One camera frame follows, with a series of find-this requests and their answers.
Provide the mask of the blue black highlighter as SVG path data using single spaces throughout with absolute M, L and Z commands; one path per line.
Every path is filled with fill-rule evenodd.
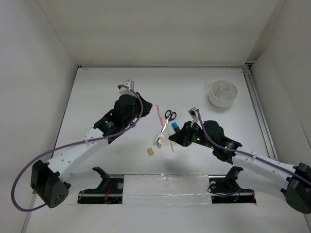
M 172 128 L 173 128 L 175 133 L 180 131 L 180 128 L 176 122 L 172 123 Z

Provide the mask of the pink pen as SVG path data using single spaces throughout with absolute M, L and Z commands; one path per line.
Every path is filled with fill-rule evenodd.
M 161 124 L 161 126 L 164 126 L 163 119 L 162 119 L 162 116 L 161 116 L 161 113 L 160 113 L 160 108 L 159 108 L 158 104 L 156 105 L 156 109 L 157 109 L 157 114 L 158 114 L 158 117 L 159 117 L 159 120 L 160 120 L 160 124 Z

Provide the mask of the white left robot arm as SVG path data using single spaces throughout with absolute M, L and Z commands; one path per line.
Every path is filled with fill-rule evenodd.
M 109 187 L 110 176 L 100 167 L 90 173 L 74 174 L 84 161 L 98 150 L 108 146 L 134 124 L 134 120 L 150 113 L 152 104 L 139 93 L 120 95 L 113 109 L 107 112 L 84 136 L 82 144 L 69 147 L 47 162 L 38 160 L 32 166 L 31 188 L 49 208 L 61 204 L 72 192 L 94 189 L 104 192 Z

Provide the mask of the small yellow eraser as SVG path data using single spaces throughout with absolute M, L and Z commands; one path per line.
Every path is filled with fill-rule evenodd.
M 154 151 L 152 148 L 148 148 L 147 149 L 147 153 L 149 154 L 149 156 L 153 155 L 154 154 Z

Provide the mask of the white round compartment container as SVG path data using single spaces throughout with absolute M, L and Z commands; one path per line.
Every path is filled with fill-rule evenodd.
M 212 84 L 208 99 L 215 107 L 227 108 L 234 102 L 237 95 L 238 89 L 234 83 L 226 80 L 218 80 Z

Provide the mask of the black handled scissors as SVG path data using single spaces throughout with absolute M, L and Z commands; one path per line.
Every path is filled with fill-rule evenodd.
M 164 130 L 166 129 L 166 127 L 168 125 L 168 122 L 175 120 L 176 116 L 177 116 L 177 113 L 175 111 L 167 110 L 165 112 L 165 121 L 163 123 L 163 126 L 162 126 L 160 133 L 164 132 Z

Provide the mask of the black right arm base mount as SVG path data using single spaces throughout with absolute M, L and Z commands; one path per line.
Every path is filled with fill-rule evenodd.
M 233 166 L 226 175 L 208 176 L 207 192 L 211 194 L 212 204 L 256 204 L 255 192 L 251 189 L 242 189 L 237 183 L 241 167 Z

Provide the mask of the aluminium rail right side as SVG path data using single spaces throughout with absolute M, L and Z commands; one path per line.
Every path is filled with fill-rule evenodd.
M 251 97 L 251 101 L 255 110 L 255 114 L 259 123 L 259 127 L 261 130 L 261 134 L 263 136 L 263 140 L 266 146 L 266 150 L 267 153 L 269 155 L 269 157 L 271 159 L 277 160 L 278 161 L 278 156 L 277 156 L 277 152 L 272 140 L 272 136 L 270 134 L 269 128 L 268 128 L 268 124 L 267 121 L 265 119 L 265 115 L 259 100 L 259 96 L 257 94 L 256 91 L 256 87 L 255 87 L 255 83 L 253 81 L 252 78 L 252 74 L 251 74 L 251 66 L 253 64 L 252 63 L 246 63 L 242 66 L 242 71 L 243 71 L 243 75 L 244 75 L 244 79 Z

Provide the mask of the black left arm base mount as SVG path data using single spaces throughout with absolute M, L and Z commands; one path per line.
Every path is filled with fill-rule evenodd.
M 124 175 L 109 175 L 100 167 L 94 167 L 102 181 L 94 189 L 79 193 L 78 204 L 122 204 Z

